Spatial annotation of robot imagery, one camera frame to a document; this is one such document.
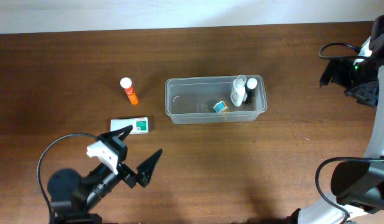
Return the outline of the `small jar gold lid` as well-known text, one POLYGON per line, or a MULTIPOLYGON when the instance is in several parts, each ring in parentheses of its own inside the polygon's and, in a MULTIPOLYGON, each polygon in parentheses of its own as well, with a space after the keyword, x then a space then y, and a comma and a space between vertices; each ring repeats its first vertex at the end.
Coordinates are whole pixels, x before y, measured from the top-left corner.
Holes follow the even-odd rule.
POLYGON ((219 101, 214 104, 213 109, 216 113, 227 113, 230 112, 229 107, 224 101, 219 101))

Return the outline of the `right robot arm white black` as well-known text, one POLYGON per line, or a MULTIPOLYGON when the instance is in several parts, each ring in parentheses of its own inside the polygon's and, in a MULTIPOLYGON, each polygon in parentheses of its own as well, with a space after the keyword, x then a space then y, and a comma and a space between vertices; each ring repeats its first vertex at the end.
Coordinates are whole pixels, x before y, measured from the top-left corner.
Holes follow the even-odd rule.
POLYGON ((299 208, 285 223, 351 223, 355 217, 384 210, 384 15, 373 21, 370 37, 356 55, 325 56, 328 65, 320 86, 336 83, 345 96, 376 109, 375 123, 363 157, 333 157, 315 174, 320 199, 299 208))

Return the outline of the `dark bottle white cap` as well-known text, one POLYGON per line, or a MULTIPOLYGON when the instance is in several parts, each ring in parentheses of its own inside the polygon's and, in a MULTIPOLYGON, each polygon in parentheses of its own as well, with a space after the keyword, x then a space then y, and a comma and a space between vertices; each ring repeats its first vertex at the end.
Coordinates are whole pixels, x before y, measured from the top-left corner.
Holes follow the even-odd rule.
POLYGON ((245 84, 245 95, 243 102, 246 104, 251 103, 252 98, 255 96, 255 89, 258 86, 258 81, 255 78, 249 78, 245 84))

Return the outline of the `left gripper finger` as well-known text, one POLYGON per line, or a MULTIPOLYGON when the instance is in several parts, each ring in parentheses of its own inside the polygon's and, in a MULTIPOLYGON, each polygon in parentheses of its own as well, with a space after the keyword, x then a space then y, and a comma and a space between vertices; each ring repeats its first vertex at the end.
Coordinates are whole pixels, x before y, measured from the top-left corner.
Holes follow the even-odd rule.
POLYGON ((162 153, 163 150, 159 149, 151 157, 149 157, 143 163, 137 166, 138 173, 136 175, 136 180, 138 184, 143 188, 147 187, 150 183, 155 166, 158 163, 158 160, 160 159, 162 153))
POLYGON ((129 125, 115 131, 110 131, 107 133, 100 134, 98 136, 98 139, 104 140, 104 139, 111 139, 113 137, 117 137, 119 140, 124 141, 132 130, 133 130, 133 126, 129 125))

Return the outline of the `white spray bottle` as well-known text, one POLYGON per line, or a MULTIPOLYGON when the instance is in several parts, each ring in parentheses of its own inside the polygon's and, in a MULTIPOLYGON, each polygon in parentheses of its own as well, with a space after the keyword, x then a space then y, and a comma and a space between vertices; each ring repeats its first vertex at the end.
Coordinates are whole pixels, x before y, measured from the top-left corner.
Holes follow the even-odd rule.
POLYGON ((236 107, 241 106, 243 102, 243 98, 246 93, 245 84, 246 76, 244 75, 237 76, 236 79, 234 79, 233 81, 230 99, 236 107))

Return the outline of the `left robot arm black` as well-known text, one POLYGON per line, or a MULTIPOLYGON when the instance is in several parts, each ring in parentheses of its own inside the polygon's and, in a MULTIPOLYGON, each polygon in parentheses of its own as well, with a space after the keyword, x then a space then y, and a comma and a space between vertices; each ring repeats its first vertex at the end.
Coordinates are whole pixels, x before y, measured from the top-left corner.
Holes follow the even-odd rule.
POLYGON ((121 181, 130 188, 139 184, 148 186, 155 166, 163 150, 137 166, 137 171, 130 169, 124 161, 128 147, 124 140, 133 130, 131 125, 116 131, 95 136, 89 133, 72 133, 56 139, 42 153, 42 157, 59 141, 72 136, 86 136, 95 142, 87 147, 87 156, 95 157, 100 164, 87 176, 81 176, 73 169, 61 169, 50 177, 47 190, 44 190, 40 178, 42 161, 37 165, 37 181, 49 210, 50 223, 91 223, 102 224, 103 219, 90 211, 108 195, 121 181))

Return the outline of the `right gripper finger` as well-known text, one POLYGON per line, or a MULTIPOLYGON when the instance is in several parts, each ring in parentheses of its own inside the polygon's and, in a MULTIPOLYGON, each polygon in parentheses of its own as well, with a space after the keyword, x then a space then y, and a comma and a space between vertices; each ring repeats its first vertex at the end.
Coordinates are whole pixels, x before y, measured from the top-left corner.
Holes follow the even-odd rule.
POLYGON ((378 81, 355 86, 346 90, 345 95, 355 98, 358 104, 376 108, 378 104, 378 81))
POLYGON ((334 72, 337 70, 337 61, 336 60, 330 60, 329 63, 327 64, 320 80, 319 80, 319 87, 321 88, 322 86, 327 86, 333 75, 334 72))

